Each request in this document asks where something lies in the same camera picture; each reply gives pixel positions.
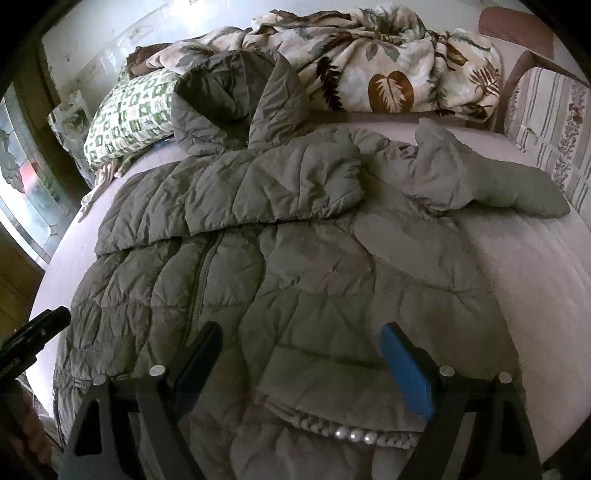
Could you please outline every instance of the puffer jacket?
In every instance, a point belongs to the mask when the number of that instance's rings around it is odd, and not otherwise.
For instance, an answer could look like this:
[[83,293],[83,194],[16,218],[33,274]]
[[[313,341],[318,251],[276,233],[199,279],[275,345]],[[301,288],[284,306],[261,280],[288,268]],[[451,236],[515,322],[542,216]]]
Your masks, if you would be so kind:
[[[478,201],[565,215],[549,177],[434,122],[415,147],[311,129],[308,115],[275,53],[227,51],[179,80],[175,138],[192,156],[133,176],[100,227],[60,339],[66,436],[93,377],[166,365],[209,320],[223,350],[181,428],[210,480],[396,478],[424,422],[381,357],[388,322],[464,375],[519,377],[491,288],[443,213]],[[378,436],[338,439],[340,426]]]

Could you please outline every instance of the jacket hood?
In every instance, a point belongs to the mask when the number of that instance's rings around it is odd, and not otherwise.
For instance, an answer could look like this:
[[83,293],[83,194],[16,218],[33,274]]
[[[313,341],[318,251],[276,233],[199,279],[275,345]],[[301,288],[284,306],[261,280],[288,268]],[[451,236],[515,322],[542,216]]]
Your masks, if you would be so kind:
[[276,51],[221,52],[183,75],[172,97],[174,138],[190,155],[266,150],[299,135],[309,100]]

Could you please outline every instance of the floral comforter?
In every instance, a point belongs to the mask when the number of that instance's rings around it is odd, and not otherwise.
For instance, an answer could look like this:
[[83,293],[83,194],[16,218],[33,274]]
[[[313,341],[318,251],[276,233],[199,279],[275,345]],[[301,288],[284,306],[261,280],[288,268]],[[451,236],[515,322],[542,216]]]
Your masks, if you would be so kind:
[[501,60],[475,33],[427,30],[406,7],[273,10],[245,30],[224,27],[178,41],[147,60],[183,74],[221,50],[271,48],[295,67],[313,108],[349,112],[437,111],[485,121],[498,103]]

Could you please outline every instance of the blue gripper pad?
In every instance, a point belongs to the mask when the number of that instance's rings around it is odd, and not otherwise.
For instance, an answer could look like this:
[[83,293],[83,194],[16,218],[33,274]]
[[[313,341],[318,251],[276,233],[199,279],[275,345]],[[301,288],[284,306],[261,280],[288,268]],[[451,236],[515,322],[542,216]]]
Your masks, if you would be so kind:
[[436,408],[432,385],[424,371],[425,366],[420,365],[421,360],[417,358],[419,349],[410,342],[396,323],[384,325],[380,347],[388,369],[402,391],[408,407],[425,420],[431,420]]

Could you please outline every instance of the metal bolt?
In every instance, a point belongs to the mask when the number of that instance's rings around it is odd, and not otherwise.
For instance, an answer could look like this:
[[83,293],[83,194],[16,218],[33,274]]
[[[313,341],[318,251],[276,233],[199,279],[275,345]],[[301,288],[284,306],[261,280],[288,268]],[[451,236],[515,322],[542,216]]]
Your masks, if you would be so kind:
[[151,377],[159,377],[164,372],[166,372],[166,367],[164,365],[154,365],[152,368],[150,368]]
[[449,365],[442,365],[439,367],[439,373],[442,377],[453,377],[456,374],[456,371]]
[[100,375],[97,375],[96,377],[94,377],[92,379],[92,384],[93,385],[102,385],[106,381],[107,381],[107,376],[106,375],[103,375],[103,374],[100,374]]
[[507,372],[501,372],[499,374],[499,382],[507,384],[513,382],[513,379],[511,378],[511,375],[509,375]]

